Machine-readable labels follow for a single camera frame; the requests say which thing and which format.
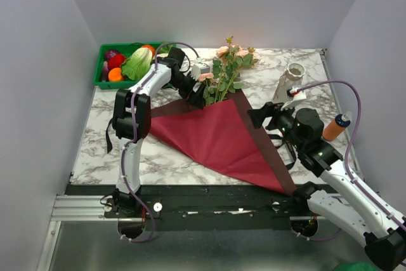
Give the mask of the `dark red wrapping paper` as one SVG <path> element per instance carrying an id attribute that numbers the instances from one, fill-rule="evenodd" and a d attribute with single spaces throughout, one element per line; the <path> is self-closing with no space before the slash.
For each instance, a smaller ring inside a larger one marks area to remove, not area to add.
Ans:
<path id="1" fill-rule="evenodd" d="M 240 89 L 203 109 L 175 100 L 152 109 L 150 134 L 219 174 L 292 195 L 296 186 L 251 108 Z"/>

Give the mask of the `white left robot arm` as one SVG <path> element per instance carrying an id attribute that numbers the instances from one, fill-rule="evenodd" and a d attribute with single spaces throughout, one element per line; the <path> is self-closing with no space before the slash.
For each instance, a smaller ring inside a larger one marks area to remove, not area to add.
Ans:
<path id="1" fill-rule="evenodd" d="M 152 123 L 151 99 L 167 83 L 190 105 L 204 108 L 204 85 L 199 78 L 210 71 L 200 58 L 188 72 L 181 71 L 185 52 L 173 47 L 168 56 L 155 57 L 149 71 L 129 89 L 115 95 L 112 127 L 121 141 L 119 178 L 112 193 L 113 206 L 125 216 L 133 217 L 143 206 L 139 198 L 140 154 L 143 140 Z"/>

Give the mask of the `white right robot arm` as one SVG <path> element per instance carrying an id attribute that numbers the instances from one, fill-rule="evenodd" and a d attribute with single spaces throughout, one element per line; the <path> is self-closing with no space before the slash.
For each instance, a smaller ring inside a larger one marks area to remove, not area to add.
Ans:
<path id="1" fill-rule="evenodd" d="M 277 129 L 297 152 L 300 163 L 330 185 L 346 202 L 333 199 L 312 182 L 297 188 L 292 208 L 299 215 L 310 211 L 337 225 L 352 236 L 368 258 L 381 270 L 394 270 L 405 263 L 405 215 L 374 192 L 342 155 L 322 139 L 324 124 L 316 110 L 283 109 L 282 104 L 265 103 L 248 110 L 255 128 L 266 118 L 267 130 Z"/>

